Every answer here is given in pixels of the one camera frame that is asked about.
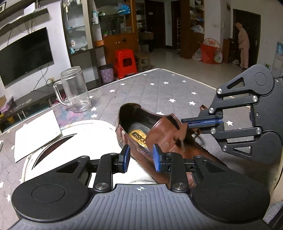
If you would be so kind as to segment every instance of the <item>red plastic stool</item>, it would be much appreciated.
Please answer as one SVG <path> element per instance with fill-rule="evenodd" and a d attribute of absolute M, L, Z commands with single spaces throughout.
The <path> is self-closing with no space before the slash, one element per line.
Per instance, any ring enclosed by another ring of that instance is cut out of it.
<path fill-rule="evenodd" d="M 138 73 L 134 52 L 131 49 L 122 49 L 115 51 L 115 74 L 122 79 L 127 74 Z"/>

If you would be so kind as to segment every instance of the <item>mug handle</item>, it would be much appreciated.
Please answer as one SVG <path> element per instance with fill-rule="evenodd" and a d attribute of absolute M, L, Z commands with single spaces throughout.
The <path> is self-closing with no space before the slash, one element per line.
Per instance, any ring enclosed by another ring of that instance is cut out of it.
<path fill-rule="evenodd" d="M 57 82 L 55 82 L 54 85 L 53 85 L 53 89 L 54 89 L 54 91 L 55 91 L 55 94 L 56 94 L 56 96 L 57 96 L 58 101 L 59 101 L 61 104 L 65 105 L 65 106 L 71 106 L 71 103 L 68 103 L 68 102 L 63 101 L 63 99 L 62 99 L 62 97 L 61 97 L 61 95 L 60 95 L 60 93 L 59 93 L 58 87 L 57 87 L 58 84 L 62 84 L 62 81 L 57 81 Z"/>

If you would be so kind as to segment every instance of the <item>shoe insole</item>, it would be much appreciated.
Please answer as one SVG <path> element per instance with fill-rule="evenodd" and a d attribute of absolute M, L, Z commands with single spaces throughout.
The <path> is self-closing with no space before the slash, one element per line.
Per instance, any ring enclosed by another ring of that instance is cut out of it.
<path fill-rule="evenodd" d="M 145 143 L 145 139 L 147 136 L 147 133 L 150 131 L 148 127 L 145 125 L 135 122 L 133 123 L 128 130 L 128 134 L 131 138 L 133 138 L 137 143 L 139 143 L 141 146 L 147 148 L 147 145 Z"/>

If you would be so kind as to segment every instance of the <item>glass mug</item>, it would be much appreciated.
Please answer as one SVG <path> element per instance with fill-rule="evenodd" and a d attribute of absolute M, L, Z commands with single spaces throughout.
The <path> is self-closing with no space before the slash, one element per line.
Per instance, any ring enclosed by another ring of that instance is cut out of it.
<path fill-rule="evenodd" d="M 67 101 L 62 100 L 57 87 L 58 84 L 63 85 L 63 89 L 68 98 Z M 53 89 L 58 101 L 65 106 L 71 107 L 74 113 L 86 111 L 91 107 L 91 100 L 89 98 L 85 79 L 79 66 L 63 71 L 61 73 L 61 81 L 55 82 Z"/>

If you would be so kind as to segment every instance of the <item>television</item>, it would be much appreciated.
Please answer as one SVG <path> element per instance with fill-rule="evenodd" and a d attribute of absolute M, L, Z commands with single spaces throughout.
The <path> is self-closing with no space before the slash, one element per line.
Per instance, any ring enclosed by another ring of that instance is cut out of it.
<path fill-rule="evenodd" d="M 4 86 L 53 61 L 47 29 L 26 35 L 0 50 L 0 76 Z"/>

